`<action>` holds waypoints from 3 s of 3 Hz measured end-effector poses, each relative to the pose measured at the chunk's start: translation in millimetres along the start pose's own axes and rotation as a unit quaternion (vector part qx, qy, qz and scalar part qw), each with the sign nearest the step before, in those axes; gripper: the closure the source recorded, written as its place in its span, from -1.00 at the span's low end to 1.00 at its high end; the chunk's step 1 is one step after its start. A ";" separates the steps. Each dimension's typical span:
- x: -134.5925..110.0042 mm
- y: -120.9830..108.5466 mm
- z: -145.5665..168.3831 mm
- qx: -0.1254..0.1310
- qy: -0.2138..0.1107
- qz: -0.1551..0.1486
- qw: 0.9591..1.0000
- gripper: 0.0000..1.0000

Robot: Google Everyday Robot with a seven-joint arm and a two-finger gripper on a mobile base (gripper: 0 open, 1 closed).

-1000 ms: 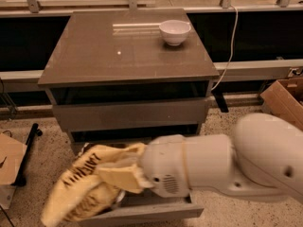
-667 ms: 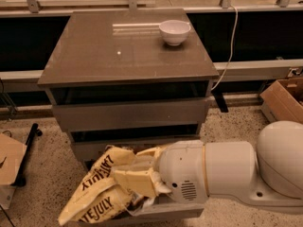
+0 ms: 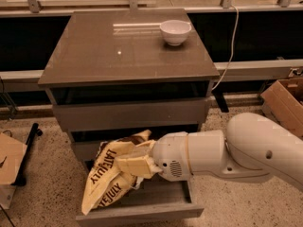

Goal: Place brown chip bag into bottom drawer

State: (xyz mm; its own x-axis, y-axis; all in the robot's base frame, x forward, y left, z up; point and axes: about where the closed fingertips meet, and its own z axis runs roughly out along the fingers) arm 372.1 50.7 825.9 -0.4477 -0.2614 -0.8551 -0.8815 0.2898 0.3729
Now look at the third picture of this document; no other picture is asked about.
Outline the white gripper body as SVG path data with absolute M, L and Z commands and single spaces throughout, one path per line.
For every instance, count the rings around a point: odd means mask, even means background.
M 152 148 L 152 158 L 161 168 L 159 175 L 167 181 L 187 181 L 191 176 L 187 162 L 187 136 L 184 131 L 166 134 Z

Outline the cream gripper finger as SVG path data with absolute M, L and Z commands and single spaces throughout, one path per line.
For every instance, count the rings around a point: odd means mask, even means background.
M 153 175 L 162 172 L 162 169 L 149 155 L 138 157 L 120 156 L 116 158 L 116 164 L 122 172 L 144 179 L 150 179 Z
M 149 140 L 135 145 L 126 153 L 126 155 L 128 157 L 140 157 L 150 155 L 155 143 L 155 140 Z

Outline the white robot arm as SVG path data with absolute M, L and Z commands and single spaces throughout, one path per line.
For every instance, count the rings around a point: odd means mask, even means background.
M 211 175 L 227 181 L 262 183 L 276 176 L 303 189 L 303 141 L 276 122 L 240 113 L 226 130 L 169 133 L 116 158 L 121 171 L 170 181 Z

